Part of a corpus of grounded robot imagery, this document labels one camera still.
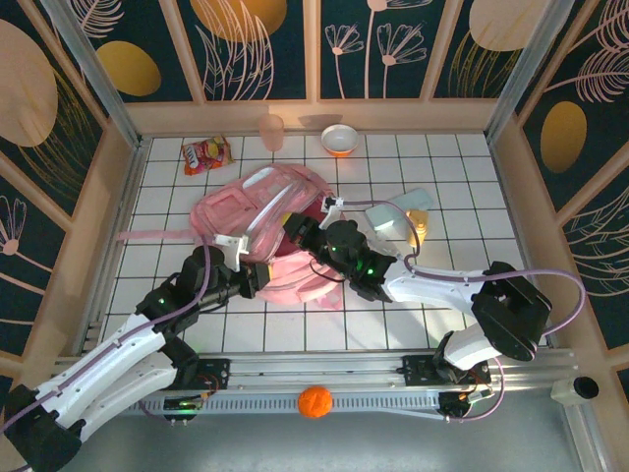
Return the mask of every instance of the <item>purple cable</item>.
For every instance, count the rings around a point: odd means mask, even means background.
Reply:
[[[415,229],[415,224],[413,224],[413,221],[411,221],[411,218],[407,216],[406,212],[402,208],[400,208],[396,204],[393,204],[392,202],[381,201],[381,200],[344,202],[344,205],[351,206],[351,207],[357,206],[357,205],[388,205],[390,207],[395,208],[402,215],[404,215],[406,222],[409,224],[409,226],[413,230],[413,234],[415,235],[415,242],[417,244],[417,248],[415,249],[415,251],[404,258],[404,266],[409,272],[419,277],[431,278],[433,280],[439,280],[442,282],[463,282],[463,283],[494,282],[496,280],[504,280],[506,278],[527,277],[531,275],[558,275],[560,277],[569,278],[579,288],[579,300],[577,301],[577,304],[575,305],[575,308],[572,310],[572,312],[570,312],[570,314],[566,318],[564,318],[561,322],[547,328],[542,333],[543,336],[548,336],[549,334],[552,334],[562,329],[563,327],[567,326],[569,323],[571,323],[575,318],[577,318],[577,316],[579,315],[579,312],[581,312],[581,309],[586,303],[586,287],[583,285],[583,282],[581,281],[581,279],[578,276],[574,275],[573,273],[570,273],[566,270],[560,270],[557,268],[530,268],[526,270],[512,270],[510,272],[497,273],[494,275],[479,275],[477,277],[457,277],[454,275],[438,275],[435,273],[429,273],[429,272],[423,272],[421,270],[417,270],[411,265],[410,259],[416,258],[420,254],[420,238],[417,234],[417,230]]]
[[[184,306],[184,307],[182,307],[182,308],[180,308],[178,310],[175,310],[174,312],[169,313],[168,315],[164,315],[163,317],[159,317],[159,318],[157,318],[155,320],[152,320],[150,322],[141,324],[141,325],[133,328],[131,331],[126,332],[125,334],[120,336],[120,338],[118,339],[118,342],[120,344],[125,342],[127,339],[129,339],[134,334],[137,334],[138,332],[142,331],[143,329],[146,329],[146,328],[151,327],[151,326],[155,326],[155,325],[160,324],[160,323],[167,322],[169,320],[172,320],[173,318],[177,318],[177,317],[183,315],[184,313],[186,313],[188,310],[190,310],[194,305],[196,305],[200,301],[200,299],[203,297],[203,294],[205,293],[205,290],[207,290],[207,285],[209,284],[209,264],[210,264],[209,248],[207,247],[207,242],[205,241],[205,238],[203,236],[201,236],[200,238],[201,238],[201,240],[203,242],[203,255],[205,256],[205,272],[203,274],[203,284],[201,285],[201,288],[200,288],[199,292],[197,293],[197,295],[195,295],[195,298],[188,305],[186,305],[186,306]],[[98,361],[100,361],[104,356],[109,354],[114,349],[117,349],[118,347],[119,346],[116,346],[115,344],[109,344],[103,351],[98,353],[98,355],[96,355],[91,361],[89,361],[87,364],[85,364],[80,369],[78,369],[74,374],[69,376],[64,382],[60,383],[59,387],[58,387],[58,390],[53,390],[53,391],[50,391],[50,392],[46,393],[44,396],[39,398],[37,401],[35,401],[31,405],[29,405],[28,407],[26,407],[24,410],[21,410],[15,416],[11,417],[11,419],[9,421],[7,421],[4,425],[2,425],[2,428],[0,429],[0,435],[4,435],[4,433],[9,428],[11,428],[17,421],[19,421],[25,415],[28,415],[28,413],[30,413],[32,410],[37,408],[39,405],[41,405],[42,403],[45,403],[46,401],[48,401],[53,396],[56,396],[57,395],[57,391],[59,392],[58,394],[61,394],[61,392],[65,388],[67,388],[68,385],[72,384],[76,379],[78,379],[80,376],[82,376],[87,371],[89,371],[89,369],[91,369],[94,365],[96,365],[98,363]],[[19,469],[12,470],[11,472],[23,472],[23,471],[28,470],[28,469],[29,469],[29,466],[25,465],[25,466],[23,466],[23,467],[21,467]]]
[[[465,418],[453,418],[451,421],[456,423],[469,423],[470,421],[482,420],[498,409],[498,406],[500,406],[500,403],[502,403],[502,400],[504,399],[504,369],[502,369],[502,364],[500,364],[497,357],[494,357],[493,360],[498,365],[498,371],[500,371],[500,394],[498,395],[496,402],[485,413]]]

